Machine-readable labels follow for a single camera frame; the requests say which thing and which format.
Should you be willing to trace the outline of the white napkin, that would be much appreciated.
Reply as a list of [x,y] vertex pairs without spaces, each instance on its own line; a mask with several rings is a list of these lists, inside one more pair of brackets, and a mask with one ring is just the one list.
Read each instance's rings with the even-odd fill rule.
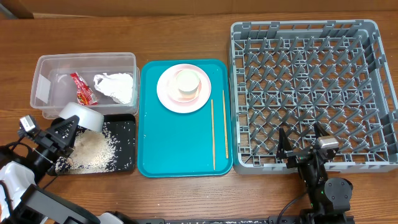
[[128,73],[95,75],[95,89],[105,96],[111,97],[119,104],[128,104],[132,100],[134,79]]

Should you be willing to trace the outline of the red snack wrapper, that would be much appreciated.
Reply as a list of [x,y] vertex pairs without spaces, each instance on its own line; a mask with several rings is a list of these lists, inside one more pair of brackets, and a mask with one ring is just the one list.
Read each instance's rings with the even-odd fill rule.
[[76,97],[80,105],[97,105],[98,99],[87,82],[78,74],[71,73],[71,78],[77,87]]

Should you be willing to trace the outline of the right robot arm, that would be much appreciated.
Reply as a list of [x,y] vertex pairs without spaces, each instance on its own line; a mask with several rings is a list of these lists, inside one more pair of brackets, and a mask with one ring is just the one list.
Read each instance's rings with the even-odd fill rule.
[[345,213],[350,210],[353,185],[344,178],[329,178],[325,163],[333,159],[339,150],[334,135],[319,123],[314,124],[315,144],[309,149],[294,152],[285,131],[279,129],[279,144],[276,157],[285,159],[288,169],[296,168],[304,180],[306,191],[289,202],[279,213],[277,223],[282,221],[285,211],[297,200],[308,195],[311,208],[300,211],[300,223],[354,223]]

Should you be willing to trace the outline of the white cup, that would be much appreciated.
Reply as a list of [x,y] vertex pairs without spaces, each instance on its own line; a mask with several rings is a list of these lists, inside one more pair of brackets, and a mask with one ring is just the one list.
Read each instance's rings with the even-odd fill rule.
[[181,70],[175,77],[177,90],[183,98],[194,98],[197,94],[200,85],[200,78],[198,74],[189,69]]

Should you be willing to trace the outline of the grey bowl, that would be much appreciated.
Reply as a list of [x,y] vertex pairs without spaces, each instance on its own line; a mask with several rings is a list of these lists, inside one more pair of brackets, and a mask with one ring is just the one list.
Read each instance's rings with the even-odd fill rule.
[[91,131],[102,132],[104,116],[92,109],[89,109],[78,103],[70,102],[59,113],[59,117],[68,119],[72,116],[78,116],[78,125]]

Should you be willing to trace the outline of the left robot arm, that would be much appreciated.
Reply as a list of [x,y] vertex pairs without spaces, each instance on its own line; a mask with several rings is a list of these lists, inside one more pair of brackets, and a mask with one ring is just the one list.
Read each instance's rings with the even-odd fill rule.
[[42,130],[27,115],[19,120],[19,139],[1,146],[1,223],[134,223],[120,212],[96,216],[38,183],[60,157],[72,153],[79,125],[73,115]]

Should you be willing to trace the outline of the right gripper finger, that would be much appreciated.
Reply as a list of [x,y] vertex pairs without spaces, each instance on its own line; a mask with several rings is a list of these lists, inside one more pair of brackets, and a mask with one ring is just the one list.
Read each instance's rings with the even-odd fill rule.
[[279,142],[277,152],[292,151],[292,146],[283,128],[279,128]]
[[330,133],[326,129],[324,129],[319,122],[314,123],[314,132],[317,139],[330,135]]

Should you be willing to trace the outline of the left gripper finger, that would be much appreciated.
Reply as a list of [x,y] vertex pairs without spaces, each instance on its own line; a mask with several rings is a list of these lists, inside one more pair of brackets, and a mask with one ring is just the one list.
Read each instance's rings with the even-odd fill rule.
[[69,170],[72,165],[72,159],[70,157],[60,157],[55,164],[56,173],[64,173]]
[[51,135],[55,136],[64,145],[73,146],[79,120],[77,115],[67,119],[57,118],[52,122]]

